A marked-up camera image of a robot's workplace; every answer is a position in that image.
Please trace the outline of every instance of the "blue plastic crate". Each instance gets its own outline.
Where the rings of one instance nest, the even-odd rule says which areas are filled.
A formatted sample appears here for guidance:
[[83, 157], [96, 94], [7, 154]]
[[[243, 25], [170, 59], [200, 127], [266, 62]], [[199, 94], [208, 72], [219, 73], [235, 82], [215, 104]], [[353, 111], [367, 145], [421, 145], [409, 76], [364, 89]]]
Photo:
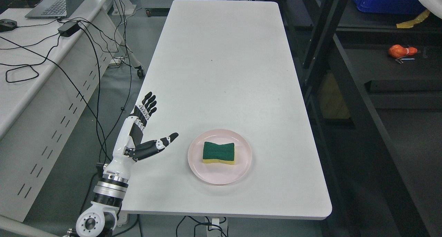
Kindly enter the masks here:
[[353, 0], [361, 12], [418, 15], [425, 7], [418, 0]]

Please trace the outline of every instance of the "pink plate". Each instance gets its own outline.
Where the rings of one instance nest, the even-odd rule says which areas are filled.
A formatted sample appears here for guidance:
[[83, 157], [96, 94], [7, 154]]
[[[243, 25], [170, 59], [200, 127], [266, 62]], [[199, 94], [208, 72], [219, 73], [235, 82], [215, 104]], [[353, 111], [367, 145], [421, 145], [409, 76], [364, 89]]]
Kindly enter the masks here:
[[[235, 165], [225, 163], [203, 163], [204, 142], [235, 144]], [[194, 174], [205, 182], [216, 185], [235, 182], [250, 168], [251, 150], [247, 141], [238, 133], [225, 129], [214, 129], [199, 135], [189, 147], [189, 166]]]

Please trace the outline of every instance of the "green scouring pad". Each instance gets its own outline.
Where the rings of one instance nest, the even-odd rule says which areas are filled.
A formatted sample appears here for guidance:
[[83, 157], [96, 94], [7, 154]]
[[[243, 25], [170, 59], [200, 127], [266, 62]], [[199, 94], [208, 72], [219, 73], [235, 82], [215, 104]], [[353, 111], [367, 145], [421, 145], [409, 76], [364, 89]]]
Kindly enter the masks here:
[[235, 164], [235, 144], [215, 144], [204, 142], [202, 151], [203, 163], [226, 163]]

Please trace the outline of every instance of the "smartphone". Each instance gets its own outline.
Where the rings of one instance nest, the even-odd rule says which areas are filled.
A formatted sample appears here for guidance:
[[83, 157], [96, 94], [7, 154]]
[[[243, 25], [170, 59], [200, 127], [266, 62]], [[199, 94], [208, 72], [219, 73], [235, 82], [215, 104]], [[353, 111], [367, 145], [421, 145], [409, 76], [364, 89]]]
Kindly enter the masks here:
[[9, 4], [9, 8], [34, 8], [41, 0], [16, 0]]

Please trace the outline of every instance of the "office chair wheel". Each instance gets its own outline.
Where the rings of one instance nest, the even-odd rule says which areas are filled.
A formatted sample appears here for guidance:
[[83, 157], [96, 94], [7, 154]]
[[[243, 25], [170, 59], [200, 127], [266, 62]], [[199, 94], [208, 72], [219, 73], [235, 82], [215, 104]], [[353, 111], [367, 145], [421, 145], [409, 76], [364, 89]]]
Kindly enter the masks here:
[[145, 76], [144, 69], [137, 70], [138, 78], [142, 79]]

